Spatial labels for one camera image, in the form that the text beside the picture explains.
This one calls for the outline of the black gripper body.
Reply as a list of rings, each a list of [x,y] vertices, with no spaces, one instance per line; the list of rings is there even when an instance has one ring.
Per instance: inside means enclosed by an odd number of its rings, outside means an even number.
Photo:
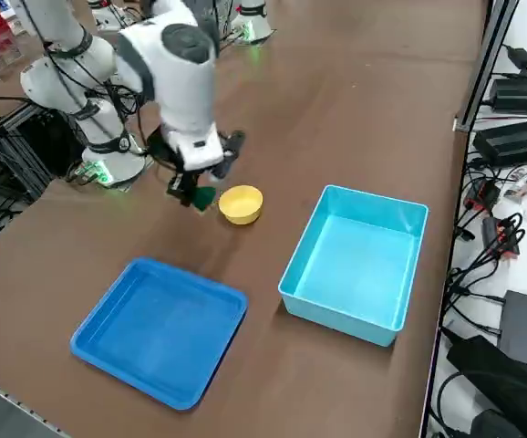
[[[210,173],[212,167],[194,170],[194,171],[185,171],[184,169],[176,169],[174,176],[170,179],[171,185],[196,185],[200,176],[204,173]]]

